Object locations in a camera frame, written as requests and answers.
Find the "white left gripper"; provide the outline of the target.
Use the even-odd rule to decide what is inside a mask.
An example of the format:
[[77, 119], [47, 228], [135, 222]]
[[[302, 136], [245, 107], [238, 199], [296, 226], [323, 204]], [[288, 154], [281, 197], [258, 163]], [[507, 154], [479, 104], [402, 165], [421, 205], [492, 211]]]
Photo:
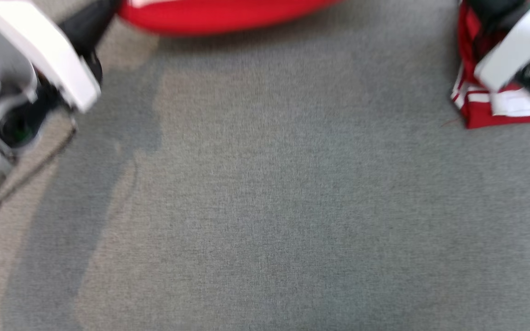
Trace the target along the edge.
[[59, 89], [70, 107], [86, 113], [101, 88], [77, 53], [95, 51], [122, 4], [93, 0], [61, 21], [59, 29], [29, 0], [0, 0], [0, 34]]

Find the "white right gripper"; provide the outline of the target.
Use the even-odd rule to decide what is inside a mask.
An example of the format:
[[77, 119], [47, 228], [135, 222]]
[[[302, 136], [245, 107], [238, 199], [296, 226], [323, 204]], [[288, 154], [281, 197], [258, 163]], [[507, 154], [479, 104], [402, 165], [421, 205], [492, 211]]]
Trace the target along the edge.
[[474, 75], [500, 90], [530, 63], [530, 0], [466, 0], [482, 28], [509, 28], [507, 35], [478, 62]]

